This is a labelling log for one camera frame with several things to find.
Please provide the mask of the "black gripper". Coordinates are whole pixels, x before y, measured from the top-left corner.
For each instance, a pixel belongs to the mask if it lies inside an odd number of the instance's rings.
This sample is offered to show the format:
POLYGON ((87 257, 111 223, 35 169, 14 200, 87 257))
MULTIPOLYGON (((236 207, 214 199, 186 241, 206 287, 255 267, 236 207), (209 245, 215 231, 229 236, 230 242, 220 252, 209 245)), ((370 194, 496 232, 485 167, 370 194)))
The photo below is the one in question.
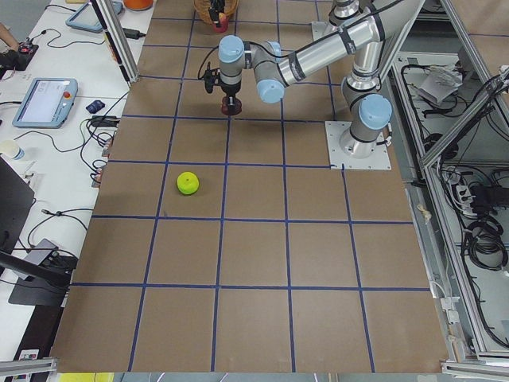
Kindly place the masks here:
POLYGON ((209 16, 213 23, 219 22, 219 13, 225 11, 225 0, 210 0, 210 7, 212 10, 209 10, 209 16))
POLYGON ((226 84, 224 82, 220 85, 224 97, 222 98, 223 104, 233 104, 233 103, 239 103, 240 99, 237 97, 237 93, 241 89, 241 82, 237 82, 235 84, 226 84))

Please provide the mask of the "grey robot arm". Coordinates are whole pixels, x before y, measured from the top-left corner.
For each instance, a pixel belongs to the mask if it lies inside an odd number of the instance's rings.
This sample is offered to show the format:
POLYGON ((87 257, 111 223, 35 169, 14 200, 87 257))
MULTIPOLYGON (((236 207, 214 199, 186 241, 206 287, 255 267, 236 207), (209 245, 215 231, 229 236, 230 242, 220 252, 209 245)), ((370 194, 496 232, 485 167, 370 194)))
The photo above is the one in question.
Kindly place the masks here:
MULTIPOLYGON (((361 14, 372 1, 332 1, 326 21, 338 25, 361 14)), ((200 19, 215 27, 226 26, 235 14, 239 1, 195 1, 194 8, 200 19)))
POLYGON ((260 100, 272 104, 282 101, 290 86, 348 60, 352 66, 342 79, 341 92, 352 121, 339 145, 350 158, 368 158, 393 111, 380 93, 383 70, 423 5, 422 1, 335 1, 322 35, 289 53, 282 53, 274 41, 257 43, 227 35, 219 43, 219 67, 206 75, 206 90, 220 87, 221 111, 233 116, 242 110, 237 94, 248 69, 254 73, 260 100))

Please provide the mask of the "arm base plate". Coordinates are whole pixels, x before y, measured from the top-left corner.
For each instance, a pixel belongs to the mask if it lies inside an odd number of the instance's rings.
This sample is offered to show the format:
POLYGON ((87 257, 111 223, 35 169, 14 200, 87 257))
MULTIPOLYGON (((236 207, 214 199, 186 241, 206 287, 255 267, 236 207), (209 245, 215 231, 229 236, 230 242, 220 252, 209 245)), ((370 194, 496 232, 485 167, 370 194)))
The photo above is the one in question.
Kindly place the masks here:
POLYGON ((391 170, 387 139, 383 132, 374 142, 356 141, 349 121, 325 121, 329 167, 333 170, 391 170))

